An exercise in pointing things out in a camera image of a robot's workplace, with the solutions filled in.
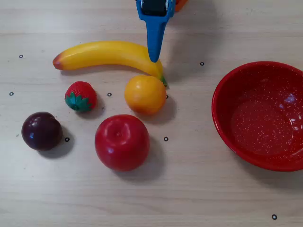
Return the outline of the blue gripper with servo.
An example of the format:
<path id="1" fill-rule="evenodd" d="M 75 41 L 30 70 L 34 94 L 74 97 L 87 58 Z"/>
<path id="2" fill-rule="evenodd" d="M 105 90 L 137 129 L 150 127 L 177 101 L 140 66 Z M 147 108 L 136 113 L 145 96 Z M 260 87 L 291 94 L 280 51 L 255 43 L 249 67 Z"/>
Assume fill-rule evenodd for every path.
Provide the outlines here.
<path id="1" fill-rule="evenodd" d="M 147 48 L 152 62 L 159 59 L 165 27 L 174 16 L 175 6 L 175 0 L 136 1 L 139 18 L 146 23 Z"/>

